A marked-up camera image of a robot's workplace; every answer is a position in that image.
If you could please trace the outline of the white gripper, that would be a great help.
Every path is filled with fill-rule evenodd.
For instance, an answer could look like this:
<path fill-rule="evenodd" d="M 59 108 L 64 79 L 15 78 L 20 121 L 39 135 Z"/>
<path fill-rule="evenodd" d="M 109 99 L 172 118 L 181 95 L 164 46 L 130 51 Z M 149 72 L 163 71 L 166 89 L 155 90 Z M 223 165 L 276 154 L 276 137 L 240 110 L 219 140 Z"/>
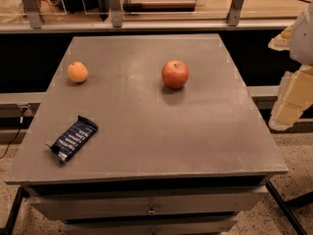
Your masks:
<path fill-rule="evenodd" d="M 313 105 L 313 3 L 289 25 L 272 38 L 268 47 L 289 51 L 293 60 L 302 64 L 296 72 L 286 71 L 281 79 L 269 126 L 277 131 L 292 127 Z"/>

